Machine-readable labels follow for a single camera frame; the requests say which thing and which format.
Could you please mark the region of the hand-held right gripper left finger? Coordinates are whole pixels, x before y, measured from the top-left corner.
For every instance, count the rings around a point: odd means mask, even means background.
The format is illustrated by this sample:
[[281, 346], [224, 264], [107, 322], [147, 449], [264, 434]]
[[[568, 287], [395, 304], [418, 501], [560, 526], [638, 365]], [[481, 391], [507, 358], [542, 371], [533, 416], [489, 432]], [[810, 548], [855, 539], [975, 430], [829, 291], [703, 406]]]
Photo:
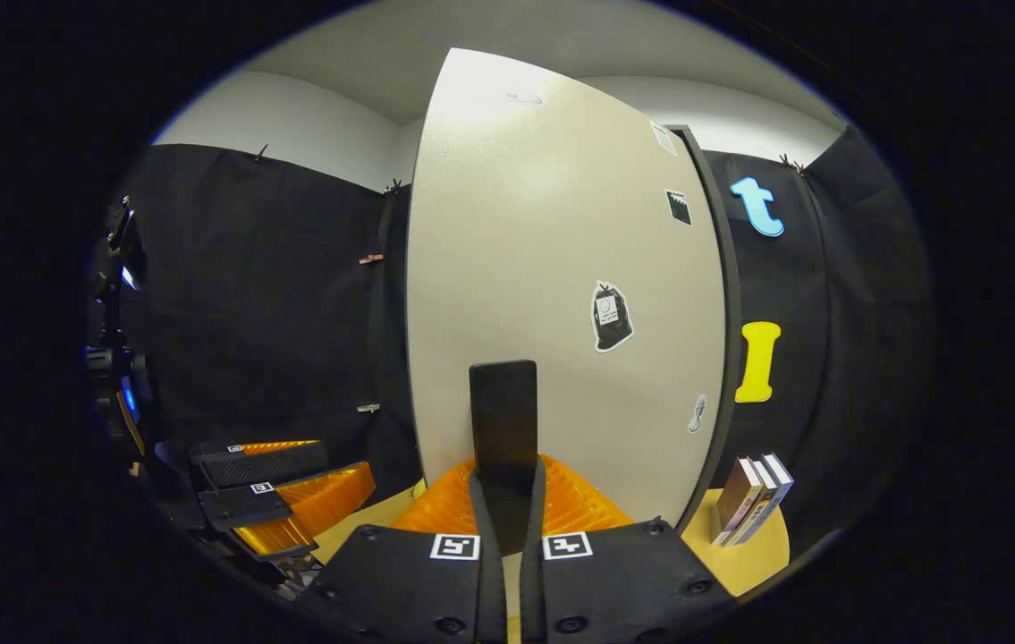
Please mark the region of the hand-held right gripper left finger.
[[336, 643], [504, 643], [502, 548], [474, 460], [363, 523], [296, 599]]

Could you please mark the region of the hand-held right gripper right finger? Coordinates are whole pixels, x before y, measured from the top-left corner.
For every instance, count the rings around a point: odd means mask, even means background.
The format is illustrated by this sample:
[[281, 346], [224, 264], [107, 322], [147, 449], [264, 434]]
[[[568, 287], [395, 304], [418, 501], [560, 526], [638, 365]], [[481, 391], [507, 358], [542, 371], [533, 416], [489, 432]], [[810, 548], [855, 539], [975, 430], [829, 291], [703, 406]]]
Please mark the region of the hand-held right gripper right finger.
[[538, 457], [520, 551], [523, 643], [678, 643], [735, 604], [670, 522], [627, 521]]

